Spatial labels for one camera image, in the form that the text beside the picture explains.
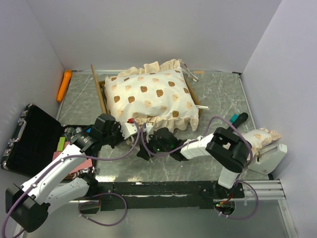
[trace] table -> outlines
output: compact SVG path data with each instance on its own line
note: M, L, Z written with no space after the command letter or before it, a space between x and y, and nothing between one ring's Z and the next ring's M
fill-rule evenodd
M117 74L118 72L100 72L98 78L101 81L106 76ZM196 74L196 76L199 82L190 81L190 84L202 105L209 106L210 109L203 111L196 131L192 131L190 125L185 131L176 129L174 135L177 138L197 138L203 134L208 121L215 115L230 119L234 114L247 112L249 119L239 127L239 130L248 132L254 129L238 74L205 71L204 74ZM100 114L101 109L92 74L75 72L61 106L59 121L62 124L93 124ZM227 128L226 124L215 120L211 123L210 133L219 126ZM125 142L116 146L115 149L104 146L99 156L114 158L124 154L130 148ZM122 160L98 161L96 167L100 169L100 173L96 175L96 179L100 182L217 180L222 169L222 165L212 157L201 157L182 162L176 161L170 156L154 157L151 163L137 157L136 153L137 150ZM267 180L268 176L245 170L240 178Z

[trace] orange tube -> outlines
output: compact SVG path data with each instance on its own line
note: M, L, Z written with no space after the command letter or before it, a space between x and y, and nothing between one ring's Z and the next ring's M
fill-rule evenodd
M65 96L65 93L66 93L66 90L67 90L67 87L68 87L68 84L70 82L70 79L72 77L72 72L70 70L67 70L65 73L64 73L64 79L61 83L61 86L60 86L60 89L59 89L59 92L58 92L58 95L57 95L57 101L60 103L64 96Z

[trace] white router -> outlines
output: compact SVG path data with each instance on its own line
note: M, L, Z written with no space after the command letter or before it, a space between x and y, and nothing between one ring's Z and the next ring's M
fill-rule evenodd
M287 146L283 144L270 145L262 148L248 166L248 169L268 175L271 173L287 153Z

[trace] blue object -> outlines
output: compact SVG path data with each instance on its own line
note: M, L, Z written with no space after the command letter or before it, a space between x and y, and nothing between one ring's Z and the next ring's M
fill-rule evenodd
M234 121L237 120L238 116L239 116L239 115L234 114L234 115L232 116L232 118L230 119L230 122L231 122L231 123L234 123Z

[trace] robotic arm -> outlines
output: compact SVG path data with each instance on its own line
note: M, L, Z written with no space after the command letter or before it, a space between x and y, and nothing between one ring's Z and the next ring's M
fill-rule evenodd
M242 119L237 119L233 124L236 127L247 118L241 115ZM134 124L119 123L110 115L100 115L94 125L77 134L61 155L39 174L20 187L13 184L6 190L6 212L27 232L33 232L60 206L78 197L95 195L98 181L88 174L82 174L63 186L58 184L70 171L83 163L87 156L98 152L103 145L114 148L137 131ZM245 142L222 127L199 140L178 140L167 128L153 133L150 125L147 126L146 133L146 147L141 144L137 156L149 160L148 150L156 153L171 152L175 149L170 155L179 161L212 155L224 166L218 180L218 185L223 189L232 188L238 174L247 164L249 150ZM229 148L224 148L223 145L228 143Z

